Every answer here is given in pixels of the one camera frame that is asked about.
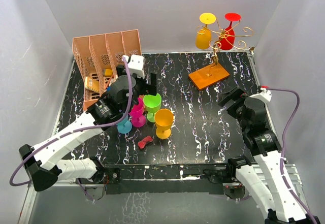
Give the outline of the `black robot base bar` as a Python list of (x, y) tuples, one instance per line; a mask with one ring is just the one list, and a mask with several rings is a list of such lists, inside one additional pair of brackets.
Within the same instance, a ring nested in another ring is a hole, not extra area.
[(94, 184), (107, 195), (128, 193), (209, 193), (234, 201), (249, 198), (226, 164), (106, 165)]

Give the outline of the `yellow wine glass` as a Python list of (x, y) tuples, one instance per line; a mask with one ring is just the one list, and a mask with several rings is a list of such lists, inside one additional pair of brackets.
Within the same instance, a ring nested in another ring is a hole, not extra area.
[(216, 16), (212, 13), (202, 13), (199, 16), (200, 22), (203, 26), (198, 27), (196, 36), (196, 47), (201, 50), (209, 48), (209, 42), (212, 37), (211, 31), (208, 29), (209, 24), (213, 24), (216, 21)]

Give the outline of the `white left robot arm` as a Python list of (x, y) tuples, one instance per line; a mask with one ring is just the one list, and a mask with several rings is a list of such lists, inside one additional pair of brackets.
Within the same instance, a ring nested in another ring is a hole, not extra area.
[(105, 168), (97, 157), (79, 160), (64, 160), (63, 157), (86, 140), (118, 124), (138, 102), (139, 96), (155, 95), (156, 84), (156, 73), (151, 73), (150, 83), (135, 75), (121, 75), (72, 124), (42, 143), (20, 147), (22, 164), (35, 191), (44, 191), (61, 180), (84, 178), (93, 183), (102, 182)]

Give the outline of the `pink wine glass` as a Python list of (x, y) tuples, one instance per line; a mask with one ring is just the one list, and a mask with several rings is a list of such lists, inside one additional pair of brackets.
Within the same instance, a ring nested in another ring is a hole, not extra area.
[(134, 105), (129, 115), (131, 117), (131, 123), (134, 127), (142, 127), (146, 123), (146, 117), (144, 116), (144, 102), (142, 98), (138, 98), (138, 104)]

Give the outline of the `orange wine glass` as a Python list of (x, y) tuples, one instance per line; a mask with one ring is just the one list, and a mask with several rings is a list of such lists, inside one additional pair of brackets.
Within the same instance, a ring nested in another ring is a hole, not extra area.
[(155, 114), (156, 135), (160, 139), (167, 139), (171, 135), (174, 115), (168, 109), (160, 109)]

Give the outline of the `blue wine glass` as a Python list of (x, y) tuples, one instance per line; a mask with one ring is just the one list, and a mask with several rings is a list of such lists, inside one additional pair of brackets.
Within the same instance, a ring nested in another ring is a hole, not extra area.
[(128, 115), (117, 124), (117, 130), (120, 134), (127, 134), (132, 130), (132, 123), (128, 119)]

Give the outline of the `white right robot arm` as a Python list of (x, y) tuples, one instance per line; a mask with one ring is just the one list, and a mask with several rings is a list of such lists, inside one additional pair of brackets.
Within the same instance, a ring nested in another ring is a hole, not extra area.
[(259, 93), (247, 95), (235, 87), (223, 94), (219, 106), (232, 104), (227, 113), (237, 119), (245, 145), (262, 171), (262, 181), (252, 163), (244, 156), (227, 161), (226, 175), (239, 181), (249, 191), (260, 209), (265, 223), (319, 223), (298, 197), (284, 162), (284, 143), (267, 127), (266, 104), (271, 101), (271, 89), (259, 87)]

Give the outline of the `green wine glass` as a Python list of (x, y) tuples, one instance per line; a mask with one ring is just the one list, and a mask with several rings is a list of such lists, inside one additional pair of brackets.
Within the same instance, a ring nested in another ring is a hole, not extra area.
[(143, 102), (147, 111), (147, 119), (155, 123), (155, 114), (161, 108), (161, 95), (159, 93), (156, 95), (145, 95)]

